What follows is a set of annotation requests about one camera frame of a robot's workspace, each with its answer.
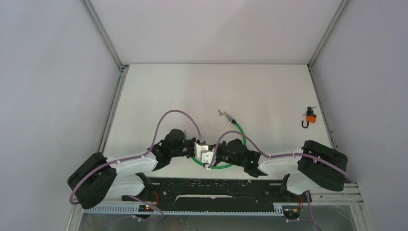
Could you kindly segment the silver key bunch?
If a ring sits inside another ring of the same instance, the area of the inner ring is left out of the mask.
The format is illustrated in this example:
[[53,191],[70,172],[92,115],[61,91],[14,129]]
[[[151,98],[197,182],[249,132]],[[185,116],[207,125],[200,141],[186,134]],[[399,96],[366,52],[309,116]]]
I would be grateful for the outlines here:
[[229,116],[229,114],[228,114],[227,112],[221,111],[221,110],[219,110],[219,109],[218,109],[218,114],[219,114],[220,116],[225,116],[225,117],[228,117],[228,116]]

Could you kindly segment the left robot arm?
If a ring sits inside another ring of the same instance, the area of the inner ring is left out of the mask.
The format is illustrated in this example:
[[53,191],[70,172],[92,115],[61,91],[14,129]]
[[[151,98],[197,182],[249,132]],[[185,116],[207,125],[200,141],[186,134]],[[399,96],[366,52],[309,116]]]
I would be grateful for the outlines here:
[[175,157],[194,157],[198,138],[186,139],[185,133],[172,129],[164,139],[147,151],[123,157],[92,154],[67,180],[73,192],[72,204],[90,209],[108,198],[125,195],[147,200],[152,187],[144,176],[168,166]]

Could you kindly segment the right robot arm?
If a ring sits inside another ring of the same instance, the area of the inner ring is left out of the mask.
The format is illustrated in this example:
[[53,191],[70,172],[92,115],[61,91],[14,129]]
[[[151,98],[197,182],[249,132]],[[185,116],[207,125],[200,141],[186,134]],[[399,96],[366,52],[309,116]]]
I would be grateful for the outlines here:
[[323,188],[341,192],[349,178],[348,157],[316,141],[307,140],[296,150],[267,154],[248,149],[239,139],[216,145],[214,163],[225,162],[242,167],[249,176],[258,178],[282,175],[280,196],[292,201],[306,191]]

